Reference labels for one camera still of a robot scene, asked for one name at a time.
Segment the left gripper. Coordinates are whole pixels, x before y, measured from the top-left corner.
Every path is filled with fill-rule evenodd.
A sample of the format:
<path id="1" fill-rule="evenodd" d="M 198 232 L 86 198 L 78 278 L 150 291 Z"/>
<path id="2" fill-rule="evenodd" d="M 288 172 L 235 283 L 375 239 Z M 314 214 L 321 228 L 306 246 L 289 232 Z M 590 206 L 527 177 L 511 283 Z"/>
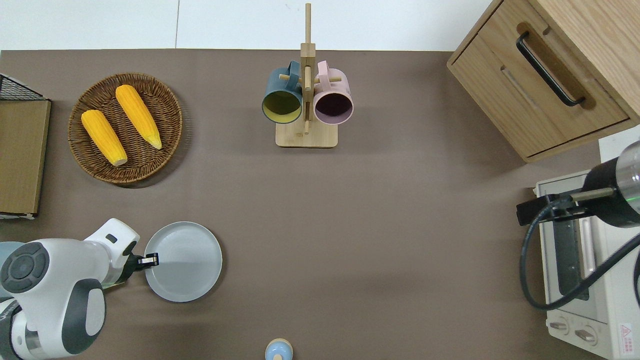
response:
<path id="1" fill-rule="evenodd" d="M 138 269 L 149 269 L 158 266 L 158 262 L 138 263 L 138 260 L 158 260 L 158 253 L 134 255 L 133 249 L 140 240 L 140 235 L 123 221 L 110 218 L 85 242 L 98 248 L 97 268 L 100 271 L 98 280 L 102 287 L 114 287 L 125 283 Z"/>

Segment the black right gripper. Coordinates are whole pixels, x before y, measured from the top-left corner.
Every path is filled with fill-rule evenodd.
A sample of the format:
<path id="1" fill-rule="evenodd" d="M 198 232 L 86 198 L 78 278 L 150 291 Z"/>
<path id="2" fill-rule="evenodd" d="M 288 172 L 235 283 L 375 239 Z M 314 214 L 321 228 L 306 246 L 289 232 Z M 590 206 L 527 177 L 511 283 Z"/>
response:
<path id="1" fill-rule="evenodd" d="M 592 212 L 579 205 L 569 194 L 544 194 L 544 196 L 519 203 L 516 206 L 519 225 L 531 225 L 535 217 L 553 202 L 557 202 L 557 204 L 542 216 L 541 223 L 569 221 L 592 216 Z"/>

